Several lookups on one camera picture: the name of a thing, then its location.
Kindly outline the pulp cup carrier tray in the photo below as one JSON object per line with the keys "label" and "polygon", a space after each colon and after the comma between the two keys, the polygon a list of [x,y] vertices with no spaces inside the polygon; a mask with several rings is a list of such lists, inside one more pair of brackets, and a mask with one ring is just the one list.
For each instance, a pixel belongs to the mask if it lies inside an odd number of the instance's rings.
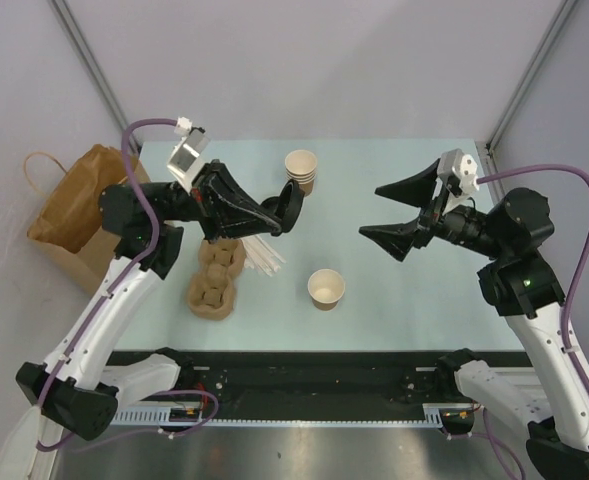
{"label": "pulp cup carrier tray", "polygon": [[239,239],[201,242],[199,270],[190,278],[185,293],[185,302],[195,316],[220,321],[232,313],[237,296],[235,282],[245,260],[245,248]]}

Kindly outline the brown paper coffee cup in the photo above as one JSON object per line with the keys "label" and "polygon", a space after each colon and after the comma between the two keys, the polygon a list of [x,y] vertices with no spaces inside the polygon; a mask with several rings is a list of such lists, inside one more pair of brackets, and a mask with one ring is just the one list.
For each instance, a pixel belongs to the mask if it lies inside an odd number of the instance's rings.
{"label": "brown paper coffee cup", "polygon": [[320,269],[308,279],[307,290],[313,305],[322,311],[332,310],[345,294],[345,280],[335,270]]}

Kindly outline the black plastic cup lid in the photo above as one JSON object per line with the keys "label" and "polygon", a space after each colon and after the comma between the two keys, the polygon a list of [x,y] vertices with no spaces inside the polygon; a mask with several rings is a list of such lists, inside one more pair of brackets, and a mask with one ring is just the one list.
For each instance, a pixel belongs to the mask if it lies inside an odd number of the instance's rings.
{"label": "black plastic cup lid", "polygon": [[293,229],[300,215],[304,198],[305,193],[296,180],[290,179],[283,187],[275,210],[275,215],[280,220],[282,233],[289,233]]}

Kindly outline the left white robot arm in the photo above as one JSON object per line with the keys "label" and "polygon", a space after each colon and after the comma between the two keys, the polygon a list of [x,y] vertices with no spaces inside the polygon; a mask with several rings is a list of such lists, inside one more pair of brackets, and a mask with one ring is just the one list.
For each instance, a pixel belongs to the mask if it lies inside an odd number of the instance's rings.
{"label": "left white robot arm", "polygon": [[114,347],[145,297],[166,279],[182,243],[185,222],[200,225],[208,242],[280,236],[292,230],[304,194],[289,180],[277,196],[255,201],[218,160],[171,161],[168,182],[107,186],[98,205],[102,226],[119,237],[101,286],[69,333],[40,363],[24,363],[16,381],[41,415],[71,435],[99,437],[122,409],[152,396],[181,400],[195,387],[179,353],[161,349],[104,373]]}

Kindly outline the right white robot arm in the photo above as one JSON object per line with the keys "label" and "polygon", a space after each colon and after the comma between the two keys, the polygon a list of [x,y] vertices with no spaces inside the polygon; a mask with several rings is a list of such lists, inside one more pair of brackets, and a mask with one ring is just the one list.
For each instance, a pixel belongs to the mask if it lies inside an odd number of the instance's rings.
{"label": "right white robot arm", "polygon": [[401,261],[439,238],[485,256],[478,272],[484,300],[523,346],[544,392],[536,399],[460,349],[440,358],[435,388],[447,401],[481,406],[519,436],[545,479],[589,479],[589,363],[570,319],[573,288],[563,288],[540,253],[554,233],[548,199],[535,190],[508,191],[488,212],[467,205],[484,183],[476,162],[451,151],[422,172],[380,186],[381,197],[419,209],[405,224],[360,233]]}

